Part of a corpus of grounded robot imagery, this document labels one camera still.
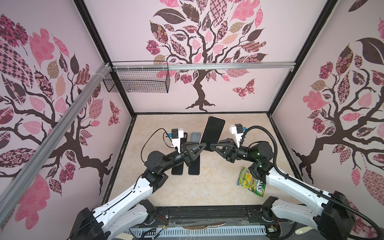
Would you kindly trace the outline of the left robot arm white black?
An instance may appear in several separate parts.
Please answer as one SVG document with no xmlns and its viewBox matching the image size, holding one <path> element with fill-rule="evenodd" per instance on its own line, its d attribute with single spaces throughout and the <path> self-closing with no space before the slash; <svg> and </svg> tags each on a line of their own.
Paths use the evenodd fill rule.
<svg viewBox="0 0 384 240">
<path fill-rule="evenodd" d="M 165 172 L 182 164 L 189 166 L 205 147 L 205 143 L 186 142 L 168 155 L 151 152 L 145 162 L 146 170 L 131 187 L 94 210 L 85 208 L 78 213 L 69 239 L 113 240 L 131 227 L 151 224 L 157 209 L 148 197 L 166 182 Z"/>
</svg>

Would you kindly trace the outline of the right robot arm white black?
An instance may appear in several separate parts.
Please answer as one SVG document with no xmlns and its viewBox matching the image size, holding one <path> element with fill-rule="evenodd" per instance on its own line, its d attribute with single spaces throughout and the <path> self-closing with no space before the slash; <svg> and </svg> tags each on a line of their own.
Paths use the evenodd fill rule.
<svg viewBox="0 0 384 240">
<path fill-rule="evenodd" d="M 327 240 L 346 240 L 355 225 L 353 213 L 346 210 L 349 202 L 337 191 L 325 192 L 331 200 L 322 198 L 322 191 L 297 179 L 290 180 L 285 173 L 279 173 L 271 159 L 274 156 L 271 145 L 257 141 L 252 147 L 240 146 L 232 139 L 226 139 L 210 148 L 228 162 L 245 160 L 252 163 L 249 171 L 254 179 L 274 186 L 301 202 L 300 205 L 287 203 L 277 197 L 269 197 L 260 209 L 266 222 L 286 219 L 316 229 Z"/>
</svg>

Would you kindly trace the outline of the black phone case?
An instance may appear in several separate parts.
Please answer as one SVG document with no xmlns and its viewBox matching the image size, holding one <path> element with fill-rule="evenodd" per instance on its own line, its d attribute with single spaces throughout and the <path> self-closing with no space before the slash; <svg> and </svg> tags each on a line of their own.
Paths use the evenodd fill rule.
<svg viewBox="0 0 384 240">
<path fill-rule="evenodd" d="M 188 140 L 188 134 L 186 132 L 184 132 L 184 137 L 181 138 L 181 143 L 184 144 L 187 142 L 187 140 Z"/>
</svg>

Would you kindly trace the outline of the black smartphone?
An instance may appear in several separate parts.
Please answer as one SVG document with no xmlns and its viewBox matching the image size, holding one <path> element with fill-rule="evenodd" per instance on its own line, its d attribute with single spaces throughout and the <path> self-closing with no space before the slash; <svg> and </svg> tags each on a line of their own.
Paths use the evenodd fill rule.
<svg viewBox="0 0 384 240">
<path fill-rule="evenodd" d="M 184 164 L 180 164 L 178 166 L 175 166 L 172 168 L 172 175 L 175 175 L 175 176 L 181 176 L 183 174 L 183 171 L 184 171 Z"/>
</svg>

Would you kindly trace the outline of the black phone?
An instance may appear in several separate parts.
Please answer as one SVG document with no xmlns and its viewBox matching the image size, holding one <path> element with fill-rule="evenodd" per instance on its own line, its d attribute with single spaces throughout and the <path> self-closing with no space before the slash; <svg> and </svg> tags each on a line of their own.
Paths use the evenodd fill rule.
<svg viewBox="0 0 384 240">
<path fill-rule="evenodd" d="M 195 161 L 191 162 L 191 165 L 189 166 L 189 175 L 192 176 L 198 176 L 200 174 L 200 158 L 196 159 Z"/>
<path fill-rule="evenodd" d="M 225 127 L 225 124 L 225 119 L 216 116 L 208 116 L 200 141 L 200 143 L 206 144 L 206 147 L 204 148 L 205 151 L 213 151 L 211 149 L 211 144 L 218 143 Z"/>
</svg>

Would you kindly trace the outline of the light blue phone case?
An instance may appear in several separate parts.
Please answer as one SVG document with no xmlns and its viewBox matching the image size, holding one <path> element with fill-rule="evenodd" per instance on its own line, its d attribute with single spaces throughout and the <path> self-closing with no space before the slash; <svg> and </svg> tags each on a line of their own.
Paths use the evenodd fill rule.
<svg viewBox="0 0 384 240">
<path fill-rule="evenodd" d="M 191 142 L 193 143 L 200 143 L 201 142 L 202 134 L 199 132 L 193 132 L 191 133 Z"/>
</svg>

